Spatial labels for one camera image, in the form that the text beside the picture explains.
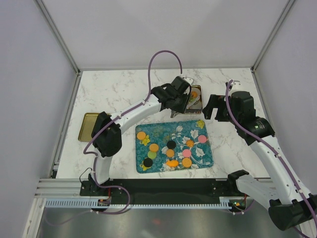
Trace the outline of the orange swirl flower cookie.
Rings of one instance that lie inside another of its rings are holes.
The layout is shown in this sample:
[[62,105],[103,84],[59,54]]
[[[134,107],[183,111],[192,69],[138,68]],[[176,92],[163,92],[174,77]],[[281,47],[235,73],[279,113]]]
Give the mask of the orange swirl flower cookie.
[[195,144],[194,141],[191,140],[191,139],[186,141],[186,145],[187,145],[188,147],[190,147],[190,148],[192,148],[192,147],[194,146],[194,144]]

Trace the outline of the gold tin lid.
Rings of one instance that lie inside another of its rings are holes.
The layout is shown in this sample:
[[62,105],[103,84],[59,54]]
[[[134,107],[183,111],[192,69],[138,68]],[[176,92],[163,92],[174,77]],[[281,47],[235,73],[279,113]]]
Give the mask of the gold tin lid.
[[99,113],[85,113],[80,127],[78,141],[89,142],[92,139],[92,131],[94,129]]

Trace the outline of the silver metal tongs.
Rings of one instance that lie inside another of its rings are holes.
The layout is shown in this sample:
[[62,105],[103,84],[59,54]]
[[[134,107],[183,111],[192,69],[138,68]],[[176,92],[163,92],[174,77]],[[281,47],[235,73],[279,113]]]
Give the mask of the silver metal tongs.
[[176,111],[171,111],[171,115],[170,115],[170,117],[171,118],[175,118],[177,115],[182,115],[183,113],[180,113],[180,112],[176,112]]

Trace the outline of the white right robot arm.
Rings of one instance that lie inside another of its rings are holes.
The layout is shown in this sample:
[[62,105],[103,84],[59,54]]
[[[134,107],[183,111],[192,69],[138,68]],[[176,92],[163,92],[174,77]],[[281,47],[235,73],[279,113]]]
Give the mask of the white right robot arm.
[[283,154],[270,123],[256,115],[254,98],[241,89],[240,81],[229,80],[224,95],[211,94],[203,108],[205,119],[216,109],[215,120],[234,125],[237,134],[258,156],[274,188],[268,188],[240,170],[228,175],[231,195],[244,193],[263,206],[277,228],[289,228],[317,220],[317,196],[302,183]]

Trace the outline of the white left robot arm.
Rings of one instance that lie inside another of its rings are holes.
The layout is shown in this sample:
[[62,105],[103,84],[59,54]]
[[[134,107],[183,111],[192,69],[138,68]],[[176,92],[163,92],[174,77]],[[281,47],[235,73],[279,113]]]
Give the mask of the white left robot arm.
[[92,140],[87,145],[94,147],[95,155],[91,177],[91,190],[96,195],[104,195],[108,190],[109,170],[113,156],[122,148],[122,135],[132,126],[148,116],[170,109],[183,113],[189,100],[187,90],[192,90],[193,79],[177,76],[171,83],[149,88],[145,98],[128,108],[108,115],[98,115],[92,132]]

